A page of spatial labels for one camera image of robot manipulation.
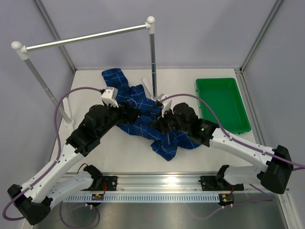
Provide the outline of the blue plaid shirt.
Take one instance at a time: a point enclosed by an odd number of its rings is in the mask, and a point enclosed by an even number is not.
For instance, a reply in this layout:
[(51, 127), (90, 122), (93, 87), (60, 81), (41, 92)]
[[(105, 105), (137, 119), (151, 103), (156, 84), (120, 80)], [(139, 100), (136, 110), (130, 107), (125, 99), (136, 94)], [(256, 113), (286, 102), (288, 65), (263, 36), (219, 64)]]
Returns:
[(163, 135), (158, 130), (151, 128), (150, 124), (156, 121), (161, 109), (152, 99), (146, 97), (143, 85), (129, 86), (129, 82), (120, 68), (105, 70), (102, 72), (102, 77), (108, 87), (118, 89), (116, 101), (119, 104), (134, 99), (137, 102), (137, 109), (141, 111), (140, 117), (134, 124), (117, 124), (122, 131), (129, 135), (152, 140), (152, 150), (166, 161), (170, 161), (176, 156), (179, 147), (192, 150), (200, 146), (185, 133), (171, 130)]

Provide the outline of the white hanger with metal hook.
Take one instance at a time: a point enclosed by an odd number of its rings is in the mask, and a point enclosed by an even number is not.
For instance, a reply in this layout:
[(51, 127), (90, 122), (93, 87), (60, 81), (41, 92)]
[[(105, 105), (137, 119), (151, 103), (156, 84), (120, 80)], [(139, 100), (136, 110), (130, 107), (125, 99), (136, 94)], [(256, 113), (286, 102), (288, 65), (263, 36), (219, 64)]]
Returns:
[(134, 99), (129, 99), (128, 102), (132, 108), (137, 108), (137, 102)]

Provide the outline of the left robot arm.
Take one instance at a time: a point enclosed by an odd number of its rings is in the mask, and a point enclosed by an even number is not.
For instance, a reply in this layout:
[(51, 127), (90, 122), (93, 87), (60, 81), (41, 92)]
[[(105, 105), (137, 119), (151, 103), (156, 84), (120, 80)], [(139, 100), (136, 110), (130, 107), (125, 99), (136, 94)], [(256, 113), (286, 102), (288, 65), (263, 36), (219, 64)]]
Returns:
[(95, 191), (104, 187), (102, 172), (93, 165), (61, 183), (59, 179), (83, 160), (101, 138), (117, 123), (133, 124), (141, 111), (124, 102), (118, 107), (94, 105), (85, 114), (78, 128), (67, 138), (59, 156), (22, 185), (13, 184), (8, 194), (14, 206), (30, 225), (43, 221), (50, 211), (65, 198), (81, 190)]

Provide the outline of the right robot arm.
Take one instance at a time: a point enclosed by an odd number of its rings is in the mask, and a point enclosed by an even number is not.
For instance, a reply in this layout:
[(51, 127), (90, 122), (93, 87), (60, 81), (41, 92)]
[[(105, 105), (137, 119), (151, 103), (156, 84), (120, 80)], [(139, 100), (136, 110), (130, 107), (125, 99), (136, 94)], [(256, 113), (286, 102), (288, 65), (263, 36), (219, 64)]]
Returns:
[(157, 102), (157, 106), (162, 110), (152, 126), (161, 133), (180, 131), (199, 145), (223, 150), (250, 163), (245, 167), (223, 165), (215, 176), (220, 189), (259, 184), (276, 194), (285, 192), (294, 168), (286, 147), (272, 148), (242, 139), (216, 123), (199, 118), (186, 103), (171, 108), (170, 103)]

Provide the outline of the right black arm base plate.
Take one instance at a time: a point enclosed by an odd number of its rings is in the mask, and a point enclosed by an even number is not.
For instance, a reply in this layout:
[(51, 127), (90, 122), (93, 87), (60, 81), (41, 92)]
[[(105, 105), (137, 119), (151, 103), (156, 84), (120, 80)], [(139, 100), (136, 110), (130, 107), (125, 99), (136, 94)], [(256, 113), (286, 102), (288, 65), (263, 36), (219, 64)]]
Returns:
[(216, 179), (216, 176), (201, 176), (198, 180), (202, 187), (202, 191), (243, 191), (243, 184), (231, 185), (224, 179)]

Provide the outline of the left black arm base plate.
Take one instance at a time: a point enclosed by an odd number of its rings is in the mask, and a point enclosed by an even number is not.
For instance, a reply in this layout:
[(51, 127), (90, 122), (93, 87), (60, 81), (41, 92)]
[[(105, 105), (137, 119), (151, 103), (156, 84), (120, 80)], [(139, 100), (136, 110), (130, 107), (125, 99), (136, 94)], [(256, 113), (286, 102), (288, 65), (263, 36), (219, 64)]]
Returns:
[(118, 177), (117, 176), (103, 176), (97, 181), (97, 191), (116, 191), (117, 190)]

